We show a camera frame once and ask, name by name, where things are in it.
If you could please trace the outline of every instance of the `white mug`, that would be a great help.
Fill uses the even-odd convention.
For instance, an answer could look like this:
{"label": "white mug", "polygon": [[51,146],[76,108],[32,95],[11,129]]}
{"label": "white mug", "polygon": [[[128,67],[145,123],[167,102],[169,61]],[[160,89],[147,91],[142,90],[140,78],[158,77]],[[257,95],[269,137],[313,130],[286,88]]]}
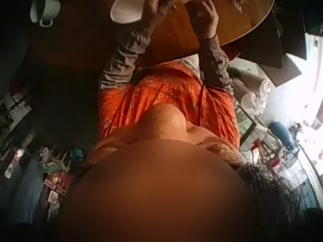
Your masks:
{"label": "white mug", "polygon": [[53,24],[54,18],[56,18],[61,10],[61,2],[59,0],[39,1],[45,1],[45,6],[39,21],[39,25],[41,27],[50,27]]}
{"label": "white mug", "polygon": [[33,0],[30,8],[30,19],[33,23],[39,22],[41,27],[50,27],[60,9],[61,2],[59,0]]}

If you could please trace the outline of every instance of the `gray patterned sleeve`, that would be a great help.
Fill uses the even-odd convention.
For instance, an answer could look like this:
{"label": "gray patterned sleeve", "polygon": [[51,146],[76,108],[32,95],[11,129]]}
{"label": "gray patterned sleeve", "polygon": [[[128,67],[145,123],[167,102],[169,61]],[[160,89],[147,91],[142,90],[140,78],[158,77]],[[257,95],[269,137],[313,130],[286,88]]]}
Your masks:
{"label": "gray patterned sleeve", "polygon": [[99,80],[99,88],[111,89],[129,83],[135,70],[138,55],[144,54],[150,45],[152,32],[139,23],[119,41],[112,57],[106,63]]}
{"label": "gray patterned sleeve", "polygon": [[229,58],[221,49],[218,36],[201,40],[198,55],[206,86],[222,88],[233,94],[232,80],[227,72]]}

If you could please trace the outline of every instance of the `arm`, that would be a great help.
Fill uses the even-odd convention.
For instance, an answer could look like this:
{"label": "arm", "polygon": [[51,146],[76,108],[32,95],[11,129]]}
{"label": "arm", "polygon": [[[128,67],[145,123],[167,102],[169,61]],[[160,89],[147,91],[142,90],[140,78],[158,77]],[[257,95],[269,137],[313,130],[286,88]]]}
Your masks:
{"label": "arm", "polygon": [[165,19],[175,3],[176,0],[145,0],[140,24],[119,42],[105,65],[99,81],[101,89],[113,89],[129,83],[138,55],[145,53],[154,29]]}
{"label": "arm", "polygon": [[212,0],[188,0],[186,9],[200,43],[200,68],[207,87],[218,87],[233,93],[227,72],[229,59],[221,50],[217,37],[219,16]]}
{"label": "arm", "polygon": [[101,89],[111,89],[129,83],[139,54],[144,54],[150,44],[151,34],[152,31],[140,23],[118,43],[99,80]]}
{"label": "arm", "polygon": [[206,86],[222,88],[233,94],[232,80],[227,72],[229,58],[221,49],[218,37],[200,41],[198,55]]}

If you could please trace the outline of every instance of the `orange floral top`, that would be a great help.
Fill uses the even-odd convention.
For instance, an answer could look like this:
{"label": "orange floral top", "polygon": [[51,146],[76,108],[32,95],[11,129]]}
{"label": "orange floral top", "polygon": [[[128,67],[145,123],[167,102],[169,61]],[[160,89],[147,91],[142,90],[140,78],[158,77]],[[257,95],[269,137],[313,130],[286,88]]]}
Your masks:
{"label": "orange floral top", "polygon": [[199,78],[179,62],[150,69],[136,86],[126,84],[102,89],[99,93],[100,139],[119,127],[137,122],[152,105],[168,103],[175,105],[193,124],[199,123],[238,149],[239,133],[232,95],[221,88],[203,87],[201,97],[201,90]]}

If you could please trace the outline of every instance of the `hand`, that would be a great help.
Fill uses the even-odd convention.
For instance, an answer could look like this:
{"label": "hand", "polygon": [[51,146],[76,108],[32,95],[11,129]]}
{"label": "hand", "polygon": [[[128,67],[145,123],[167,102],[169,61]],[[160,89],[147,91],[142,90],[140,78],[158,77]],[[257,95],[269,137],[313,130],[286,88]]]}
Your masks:
{"label": "hand", "polygon": [[177,0],[145,0],[141,21],[146,29],[153,31],[163,22]]}
{"label": "hand", "polygon": [[195,34],[199,39],[212,39],[217,34],[219,15],[212,0],[188,0],[185,4]]}

